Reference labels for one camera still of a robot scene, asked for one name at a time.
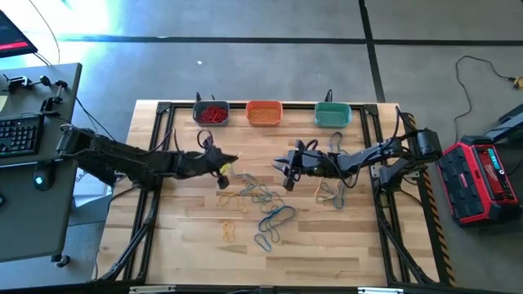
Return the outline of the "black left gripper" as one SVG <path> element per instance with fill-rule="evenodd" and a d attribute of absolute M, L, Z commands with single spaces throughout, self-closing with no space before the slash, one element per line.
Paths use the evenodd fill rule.
<path fill-rule="evenodd" d="M 190 151 L 181 153 L 175 169 L 177 179 L 211 174 L 216 178 L 222 177 L 221 167 L 232 164 L 239 159 L 238 155 L 225 154 L 213 144 L 213 138 L 208 136 L 202 143 L 203 153 Z"/>

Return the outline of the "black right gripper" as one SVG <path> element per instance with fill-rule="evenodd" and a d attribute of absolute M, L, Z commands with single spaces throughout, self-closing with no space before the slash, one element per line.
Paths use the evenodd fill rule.
<path fill-rule="evenodd" d="M 327 165 L 324 158 L 324 153 L 317 150 L 319 141 L 313 139 L 308 143 L 302 140 L 295 142 L 295 148 L 291 159 L 286 157 L 274 158 L 275 163 L 284 164 L 283 166 L 276 166 L 274 168 L 288 175 L 290 172 L 294 175 L 308 175 L 308 176 L 324 176 L 327 171 Z"/>

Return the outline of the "grey plastic basket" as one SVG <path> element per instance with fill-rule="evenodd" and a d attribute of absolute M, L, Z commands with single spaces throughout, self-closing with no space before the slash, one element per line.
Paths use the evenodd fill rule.
<path fill-rule="evenodd" d="M 196 102 L 193 107 L 192 116 L 193 116 L 194 121 L 201 127 L 223 127 L 223 126 L 225 126 L 228 123 L 228 118 L 224 122 L 219 123 L 219 124 L 210 124 L 210 123 L 203 124 L 203 123 L 198 122 L 198 118 L 199 118 L 201 111 L 206 106 L 209 106 L 209 105 L 217 105 L 217 106 L 226 108 L 228 111 L 228 118 L 229 118 L 230 105 L 227 102 L 221 101 L 221 100 L 216 100 L 214 102 L 213 101 L 200 101 L 200 102 Z"/>

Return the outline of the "orange plastic basket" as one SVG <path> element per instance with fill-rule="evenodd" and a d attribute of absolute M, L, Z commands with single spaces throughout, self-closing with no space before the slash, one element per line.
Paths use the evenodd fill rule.
<path fill-rule="evenodd" d="M 248 115 L 249 115 L 249 112 L 254 109 L 277 109 L 278 111 L 280 111 L 279 121 L 277 123 L 273 123 L 273 124 L 253 123 L 249 120 Z M 249 124 L 254 127 L 275 127 L 275 126 L 279 125 L 279 123 L 282 120 L 283 105 L 281 102 L 275 101 L 275 100 L 251 100 L 246 104 L 245 117 L 247 118 Z"/>

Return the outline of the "teal plastic basket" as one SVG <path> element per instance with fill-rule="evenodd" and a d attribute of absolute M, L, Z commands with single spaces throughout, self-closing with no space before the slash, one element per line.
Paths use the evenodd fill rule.
<path fill-rule="evenodd" d="M 315 125 L 322 128 L 344 128 L 351 122 L 351 111 L 348 104 L 319 102 L 314 110 Z"/>

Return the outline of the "white paper sheet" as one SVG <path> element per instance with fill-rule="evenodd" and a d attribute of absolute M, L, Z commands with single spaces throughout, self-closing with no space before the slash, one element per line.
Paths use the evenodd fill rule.
<path fill-rule="evenodd" d="M 106 196 L 112 192 L 112 188 L 98 178 L 89 174 L 81 168 L 77 169 L 74 197 L 97 197 Z"/>

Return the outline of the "red black tool case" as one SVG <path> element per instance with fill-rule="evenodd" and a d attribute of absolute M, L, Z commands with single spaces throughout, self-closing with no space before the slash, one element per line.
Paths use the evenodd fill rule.
<path fill-rule="evenodd" d="M 436 165 L 458 225 L 502 224 L 523 215 L 523 205 L 488 136 L 463 136 Z"/>

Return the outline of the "black computer mouse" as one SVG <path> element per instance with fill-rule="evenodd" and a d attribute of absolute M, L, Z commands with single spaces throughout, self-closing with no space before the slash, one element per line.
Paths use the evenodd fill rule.
<path fill-rule="evenodd" d="M 38 162 L 34 167 L 33 173 L 34 186 L 37 190 L 45 191 L 50 189 L 55 180 L 55 162 Z"/>

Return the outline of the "black desk clamp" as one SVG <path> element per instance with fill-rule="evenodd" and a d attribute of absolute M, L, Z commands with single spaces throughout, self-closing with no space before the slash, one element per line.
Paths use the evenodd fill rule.
<path fill-rule="evenodd" d="M 55 91 L 55 94 L 46 98 L 40 107 L 40 113 L 46 116 L 58 116 L 59 113 L 57 110 L 54 110 L 55 105 L 60 105 L 63 102 L 61 94 L 68 87 L 68 83 L 63 80 L 56 80 L 54 83 L 51 83 L 49 77 L 42 75 L 40 77 L 40 82 L 42 85 L 49 87 L 51 90 Z"/>
<path fill-rule="evenodd" d="M 7 86 L 3 89 L 3 91 L 7 91 L 11 94 L 14 94 L 19 89 L 29 87 L 30 83 L 32 82 L 26 76 L 17 76 L 17 77 L 9 78 L 8 76 L 6 76 L 4 74 L 3 77 L 6 79 L 6 82 L 7 82 Z"/>

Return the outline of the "grey desk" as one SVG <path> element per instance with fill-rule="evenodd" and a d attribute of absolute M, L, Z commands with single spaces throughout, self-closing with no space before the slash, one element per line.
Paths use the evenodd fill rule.
<path fill-rule="evenodd" d="M 7 97 L 0 117 L 40 114 L 42 102 L 55 94 L 41 84 L 42 75 L 51 83 L 59 79 L 68 83 L 61 94 L 63 102 L 54 106 L 59 115 L 44 117 L 38 153 L 0 158 L 0 262 L 63 252 L 78 164 L 59 158 L 56 147 L 61 125 L 72 119 L 82 69 L 79 63 L 0 69 L 0 94 Z M 32 82 L 11 94 L 3 91 L 7 86 L 4 74 L 26 76 Z M 34 186 L 34 167 L 46 161 L 55 162 L 55 180 L 50 189 L 40 191 Z"/>

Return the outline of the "black keyboard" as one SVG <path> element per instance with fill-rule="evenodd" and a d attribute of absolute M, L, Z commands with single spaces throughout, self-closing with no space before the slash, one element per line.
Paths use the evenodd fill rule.
<path fill-rule="evenodd" d="M 0 117 L 0 158 L 37 154 L 43 122 L 41 114 Z"/>

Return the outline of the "grey black case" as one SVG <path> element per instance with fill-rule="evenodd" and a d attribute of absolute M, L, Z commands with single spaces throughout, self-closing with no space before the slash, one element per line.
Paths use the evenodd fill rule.
<path fill-rule="evenodd" d="M 523 104 L 510 110 L 498 120 L 498 126 L 485 133 L 493 142 L 507 139 L 512 133 L 523 131 Z"/>

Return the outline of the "black desk monitor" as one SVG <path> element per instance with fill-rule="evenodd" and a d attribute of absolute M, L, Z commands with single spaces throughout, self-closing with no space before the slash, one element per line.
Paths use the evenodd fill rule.
<path fill-rule="evenodd" d="M 0 58 L 37 53 L 35 45 L 0 10 Z"/>

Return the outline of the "silver metal bracket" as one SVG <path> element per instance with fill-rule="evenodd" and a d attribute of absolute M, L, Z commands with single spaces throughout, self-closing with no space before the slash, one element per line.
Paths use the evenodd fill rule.
<path fill-rule="evenodd" d="M 402 288 L 393 287 L 358 287 L 358 294 L 405 294 Z"/>
<path fill-rule="evenodd" d="M 130 287 L 128 294 L 165 294 L 176 290 L 176 287 L 171 285 L 144 285 Z"/>

